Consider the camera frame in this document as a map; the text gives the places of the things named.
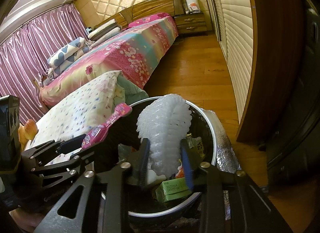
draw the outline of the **silver foil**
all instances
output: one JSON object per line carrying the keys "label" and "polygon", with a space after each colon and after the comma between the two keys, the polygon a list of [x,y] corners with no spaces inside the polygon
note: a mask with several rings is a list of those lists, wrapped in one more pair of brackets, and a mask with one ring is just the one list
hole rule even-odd
{"label": "silver foil", "polygon": [[[216,113],[211,110],[204,110],[205,114],[210,119],[213,128],[217,136],[217,168],[221,171],[235,173],[237,170],[241,170],[238,159],[233,151],[229,137],[225,129],[222,126]],[[231,218],[230,214],[230,202],[228,191],[223,191],[224,205],[225,205],[225,216],[226,220]]]}

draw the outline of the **human hand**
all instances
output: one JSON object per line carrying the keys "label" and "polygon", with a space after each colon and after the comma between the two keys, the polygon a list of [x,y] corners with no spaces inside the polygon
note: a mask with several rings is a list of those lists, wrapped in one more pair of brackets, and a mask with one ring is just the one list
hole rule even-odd
{"label": "human hand", "polygon": [[10,215],[21,229],[30,233],[32,233],[35,230],[35,228],[44,218],[43,214],[30,214],[20,208],[11,211]]}

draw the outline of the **pink package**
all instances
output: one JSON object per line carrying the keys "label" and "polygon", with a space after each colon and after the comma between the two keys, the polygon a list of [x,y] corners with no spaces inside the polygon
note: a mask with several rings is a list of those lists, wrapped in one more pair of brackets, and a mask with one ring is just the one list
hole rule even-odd
{"label": "pink package", "polygon": [[142,24],[145,24],[145,23],[148,23],[148,22],[151,22],[151,21],[154,21],[154,20],[159,20],[159,19],[162,19],[164,17],[167,17],[167,16],[170,16],[170,14],[166,13],[166,12],[161,12],[161,13],[157,13],[157,14],[153,14],[153,15],[150,15],[148,17],[144,17],[144,18],[140,18],[138,20],[135,20],[134,22],[132,23],[129,23],[129,28],[133,28],[135,26],[139,26],[139,25],[142,25]]}
{"label": "pink package", "polygon": [[107,121],[101,125],[93,128],[83,139],[81,148],[87,149],[96,143],[100,143],[105,140],[108,135],[109,127],[112,126],[115,121],[120,117],[127,116],[131,113],[132,108],[126,103],[120,103],[115,107],[113,114],[107,119]]}

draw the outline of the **white rim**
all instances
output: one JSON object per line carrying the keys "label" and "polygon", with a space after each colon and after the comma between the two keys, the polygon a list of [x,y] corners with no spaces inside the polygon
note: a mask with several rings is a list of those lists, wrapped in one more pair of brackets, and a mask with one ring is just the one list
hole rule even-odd
{"label": "white rim", "polygon": [[[160,97],[162,97],[162,96],[155,96],[155,97],[149,97],[149,98],[146,98],[146,99],[142,99],[142,100],[140,100],[138,102],[135,102],[135,103],[131,104],[130,106],[133,107],[133,106],[138,105],[140,103],[143,103],[143,102],[146,102],[146,101],[150,101],[150,100],[153,100],[153,99],[158,99]],[[215,130],[213,128],[213,125],[212,125],[211,121],[209,120],[209,118],[207,117],[207,115],[204,113],[204,111],[200,107],[196,106],[192,102],[189,102],[189,101],[186,101],[186,102],[187,102],[188,105],[190,105],[193,108],[195,108],[204,117],[204,119],[207,121],[207,123],[209,125],[209,128],[211,130],[211,134],[212,134],[212,139],[213,139],[213,155],[212,155],[211,164],[212,165],[216,165],[218,147],[217,147],[217,137],[216,137],[216,133],[215,133]],[[165,210],[165,211],[161,211],[161,212],[157,212],[157,213],[136,213],[136,212],[129,211],[128,214],[130,216],[140,217],[140,218],[154,218],[154,217],[160,217],[160,216],[168,215],[168,214],[174,213],[174,212],[176,212],[178,210],[181,210],[184,207],[190,205],[191,203],[193,203],[200,196],[200,194],[201,194],[200,192],[193,193],[184,202],[180,203],[179,205],[177,205],[177,206],[175,206],[175,207],[173,207],[171,209]]]}

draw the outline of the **pink floral bedspread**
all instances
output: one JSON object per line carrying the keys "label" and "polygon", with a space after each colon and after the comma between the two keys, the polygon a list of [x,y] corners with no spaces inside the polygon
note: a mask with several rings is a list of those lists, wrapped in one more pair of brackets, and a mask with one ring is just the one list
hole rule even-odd
{"label": "pink floral bedspread", "polygon": [[54,106],[87,82],[112,70],[122,70],[125,78],[143,89],[177,36],[171,16],[128,29],[79,58],[42,88],[40,97],[46,105]]}

